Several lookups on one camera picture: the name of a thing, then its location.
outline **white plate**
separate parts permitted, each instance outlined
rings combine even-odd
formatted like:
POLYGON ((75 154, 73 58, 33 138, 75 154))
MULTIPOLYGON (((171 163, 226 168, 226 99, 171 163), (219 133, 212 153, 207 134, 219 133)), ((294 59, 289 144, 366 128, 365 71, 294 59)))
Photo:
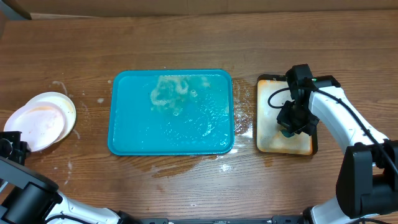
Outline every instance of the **white plate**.
POLYGON ((32 152, 53 144, 65 126, 62 110, 53 103, 36 102, 15 111, 7 120, 4 131, 20 131, 21 141, 30 146, 32 152))
POLYGON ((65 128, 56 142, 66 137, 73 129, 76 121, 76 108, 72 100, 64 94, 57 92, 47 92, 39 94, 29 100, 26 105, 36 102, 50 102, 59 106, 65 116, 65 128))

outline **wooden tabletop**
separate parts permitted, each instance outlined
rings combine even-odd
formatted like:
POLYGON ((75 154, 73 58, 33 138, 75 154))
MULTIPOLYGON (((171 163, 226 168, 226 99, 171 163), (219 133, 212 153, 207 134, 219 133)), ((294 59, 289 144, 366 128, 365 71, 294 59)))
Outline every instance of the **wooden tabletop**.
MULTIPOLYGON (((96 207, 135 217, 299 214, 334 196, 343 155, 323 124, 313 157, 259 152, 257 77, 308 63, 315 76, 335 76, 362 115, 398 139, 397 60, 398 11, 8 22, 0 43, 0 125, 39 93, 69 95, 74 131, 33 153, 26 166, 96 207), (106 140, 113 78, 123 70, 181 68, 222 68, 233 77, 233 150, 112 155, 106 140)), ((398 222, 398 214, 382 219, 398 222)))

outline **teal plastic tray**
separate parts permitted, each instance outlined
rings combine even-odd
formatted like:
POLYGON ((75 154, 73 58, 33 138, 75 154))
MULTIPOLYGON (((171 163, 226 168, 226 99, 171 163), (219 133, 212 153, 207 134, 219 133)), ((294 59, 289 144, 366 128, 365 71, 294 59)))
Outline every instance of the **teal plastic tray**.
POLYGON ((223 154, 234 144, 233 109, 224 70, 125 71, 113 83, 108 147, 119 156, 223 154))

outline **black cable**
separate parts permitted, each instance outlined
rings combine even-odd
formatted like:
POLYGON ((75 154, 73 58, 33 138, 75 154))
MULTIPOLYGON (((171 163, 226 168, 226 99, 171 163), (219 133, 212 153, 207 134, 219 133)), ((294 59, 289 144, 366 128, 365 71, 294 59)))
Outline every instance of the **black cable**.
POLYGON ((79 218, 70 217, 70 216, 68 216, 68 215, 56 215, 56 216, 50 217, 49 219, 47 219, 46 221, 44 221, 44 224, 49 223, 49 222, 51 222, 52 220, 57 219, 57 218, 69 219, 69 220, 73 220, 73 221, 75 221, 75 222, 80 222, 80 223, 82 223, 82 224, 92 224, 92 223, 86 222, 86 221, 84 221, 84 220, 81 220, 81 219, 79 219, 79 218))
POLYGON ((280 93, 280 92, 283 92, 283 91, 287 91, 287 90, 289 90, 288 87, 287 87, 287 88, 280 89, 280 90, 277 90, 275 93, 271 94, 271 96, 269 96, 269 98, 268 98, 268 105, 269 105, 271 108, 273 108, 273 109, 281 109, 283 106, 274 106, 274 105, 272 105, 272 104, 271 104, 271 99, 272 99, 272 97, 274 97, 276 94, 278 94, 278 93, 280 93))
MULTIPOLYGON (((397 169, 396 165, 394 164, 394 162, 388 156, 387 152, 383 149, 383 147, 372 136, 370 131, 365 127, 365 125, 362 123, 362 121, 359 119, 359 117, 355 114, 355 112, 347 104, 345 104, 341 99, 338 99, 337 97, 335 97, 335 96, 333 96, 333 95, 331 95, 331 94, 329 94, 329 93, 327 93, 325 91, 319 90, 318 88, 298 87, 297 89, 308 90, 308 91, 314 91, 314 92, 321 93, 322 95, 328 96, 332 100, 335 100, 336 102, 341 104, 350 113, 350 115, 354 118, 354 120, 358 123, 359 127, 361 127, 361 129, 364 131, 365 135, 373 142, 373 144, 375 146, 377 146, 377 148, 380 150, 381 154, 383 155, 383 157, 385 158, 385 160, 387 161, 387 163, 391 167, 392 171, 398 177, 398 169, 397 169)), ((271 94, 271 96, 269 96, 269 98, 268 98, 268 105, 270 107, 276 108, 276 109, 282 108, 282 107, 276 107, 276 106, 271 105, 271 98, 274 97, 276 94, 278 94, 278 93, 280 93, 282 91, 287 91, 287 90, 289 90, 289 88, 283 88, 283 89, 280 89, 280 90, 276 91, 275 93, 271 94)))
POLYGON ((373 218, 359 218, 359 219, 357 219, 357 220, 355 220, 355 221, 352 221, 352 222, 350 222, 350 223, 348 223, 348 224, 358 224, 358 223, 363 223, 363 222, 373 222, 373 223, 378 223, 378 224, 390 224, 390 223, 388 223, 388 222, 383 222, 383 221, 380 221, 380 220, 375 220, 375 219, 373 219, 373 218))

